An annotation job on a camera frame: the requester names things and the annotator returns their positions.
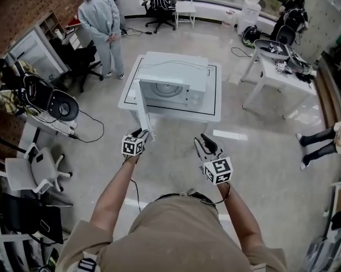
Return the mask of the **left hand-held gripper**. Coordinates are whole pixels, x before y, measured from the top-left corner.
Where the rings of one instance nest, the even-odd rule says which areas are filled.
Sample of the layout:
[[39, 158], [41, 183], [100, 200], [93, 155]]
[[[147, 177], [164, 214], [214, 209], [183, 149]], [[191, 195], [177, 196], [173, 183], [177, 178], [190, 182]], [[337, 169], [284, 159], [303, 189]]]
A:
[[148, 130], [141, 128], [123, 136], [121, 153], [124, 156], [137, 156], [145, 150], [145, 144], [151, 138]]

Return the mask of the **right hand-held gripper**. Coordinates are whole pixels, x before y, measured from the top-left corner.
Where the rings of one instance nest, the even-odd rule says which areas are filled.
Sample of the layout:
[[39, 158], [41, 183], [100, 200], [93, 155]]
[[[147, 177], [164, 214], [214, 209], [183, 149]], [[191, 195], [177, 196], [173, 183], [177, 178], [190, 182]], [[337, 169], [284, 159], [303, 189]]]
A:
[[225, 154], [223, 148], [218, 150], [218, 145], [205, 134], [202, 133], [201, 138], [203, 144], [195, 137], [194, 146], [202, 162], [202, 173], [213, 185], [230, 181], [233, 174], [230, 157]]

